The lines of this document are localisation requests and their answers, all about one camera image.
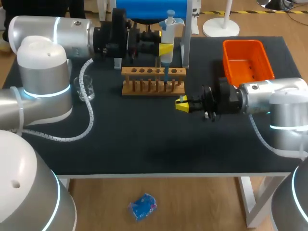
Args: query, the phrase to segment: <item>wooden floor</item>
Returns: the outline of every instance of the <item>wooden floor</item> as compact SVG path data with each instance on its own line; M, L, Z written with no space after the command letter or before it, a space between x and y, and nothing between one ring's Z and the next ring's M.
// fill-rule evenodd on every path
M223 11L225 4L226 0L203 0L202 11ZM89 7L95 11L93 2ZM254 0L236 0L232 9L263 10ZM203 23L213 17L217 15L200 16L200 36ZM307 14L292 17L308 23ZM240 36L283 36L301 75L308 80L308 26L292 21L286 14L233 14L231 19L240 26ZM13 59L14 55L0 54L0 86ZM253 179L255 188L260 180ZM70 192L77 207L77 231L248 230L235 178L75 180ZM144 193L154 196L158 207L147 219L136 223L127 206ZM256 230L271 231L270 219Z

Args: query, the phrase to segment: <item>blue plastic bag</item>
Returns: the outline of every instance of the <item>blue plastic bag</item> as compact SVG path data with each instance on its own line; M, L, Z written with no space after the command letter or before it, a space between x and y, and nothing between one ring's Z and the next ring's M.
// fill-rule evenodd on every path
M156 208L156 200L149 194L143 195L139 200L128 205L136 221L140 221L150 215Z

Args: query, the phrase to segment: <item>yellow and black tape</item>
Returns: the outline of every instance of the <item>yellow and black tape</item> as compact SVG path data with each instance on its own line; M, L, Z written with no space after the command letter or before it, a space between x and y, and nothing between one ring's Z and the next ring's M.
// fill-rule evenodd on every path
M93 11L85 11L85 13L90 14L98 14L97 12ZM225 15L225 11L203 11L200 14L218 14L218 15ZM306 14L308 11L231 11L231 14L249 14L249 13L296 13L296 14Z

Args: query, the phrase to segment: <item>black table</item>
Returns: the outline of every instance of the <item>black table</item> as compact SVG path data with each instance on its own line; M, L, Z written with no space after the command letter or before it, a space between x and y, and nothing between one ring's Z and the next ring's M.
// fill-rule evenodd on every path
M245 39L263 42L276 78L300 77L283 38ZM200 94L202 84L212 84L214 77L224 75L223 41L224 38L192 38L187 94ZM73 63L72 80L83 62ZM131 64L123 60L123 66L127 65ZM140 55L134 63L153 65L154 57L150 55ZM172 66L180 66L178 47ZM124 77L113 69L113 60L92 64L87 74L93 78L95 90L95 125L87 137L61 143L23 135L57 175L288 173L299 163L264 147L246 115L223 115L219 122L204 122L201 112L175 110L174 97L122 97ZM16 62L4 87L13 85L21 86ZM270 142L269 115L254 118L262 136ZM67 119L30 128L73 137L84 131L88 121L85 104L74 95L73 112Z

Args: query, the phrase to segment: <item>white spiral cable wrap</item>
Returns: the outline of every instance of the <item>white spiral cable wrap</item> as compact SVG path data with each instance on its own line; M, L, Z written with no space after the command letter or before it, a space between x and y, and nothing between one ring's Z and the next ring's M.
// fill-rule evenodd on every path
M251 122L252 127L255 130L256 135L258 136L259 140L261 141L261 143L266 148L268 148L270 151L274 152L276 155L283 156L283 157L289 157L289 158L299 158L299 159L302 159L302 160L305 160L308 157L308 153L303 150L302 144L301 144L299 151L280 150L280 149L276 149L276 148L271 147L268 143L266 143L266 141L261 136L261 134L260 134L260 132L259 132L257 126L256 126L256 123L255 123L251 114L249 114L249 120Z
M88 96L87 96L87 93L86 93L86 90L85 90L85 86L84 86L84 83L83 83L83 76L85 74L87 67L91 63L93 63L93 59L89 59L88 61L86 61L86 63L83 64L83 66L80 70L80 74L79 74L80 91L81 91L83 98L85 99L86 106L88 108L89 116L90 116L89 125L88 125L87 129L83 133L81 133L80 135L75 136L75 137L71 137L71 138L55 137L55 136L51 136L51 135L48 135L48 134L45 134L45 133L42 133L42 132L33 131L33 130L29 130L29 129L23 129L22 130L23 133L43 137L43 138L46 138L46 139L52 140L52 141L72 142L72 141L77 141L77 140L84 138L91 131L93 124L94 124L94 113L93 113L93 109L92 109L91 103L88 99Z

